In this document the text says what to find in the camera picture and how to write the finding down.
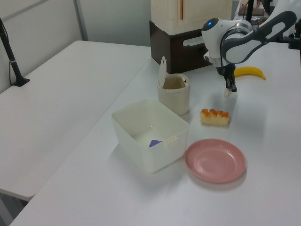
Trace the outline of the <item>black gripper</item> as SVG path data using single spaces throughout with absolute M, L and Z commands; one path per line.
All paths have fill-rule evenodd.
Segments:
M 224 77 L 226 80 L 226 88 L 231 90 L 231 92 L 236 92 L 236 82 L 234 71 L 236 66 L 233 63 L 229 63 L 227 65 L 223 65 L 222 67 L 216 67 L 217 72 Z

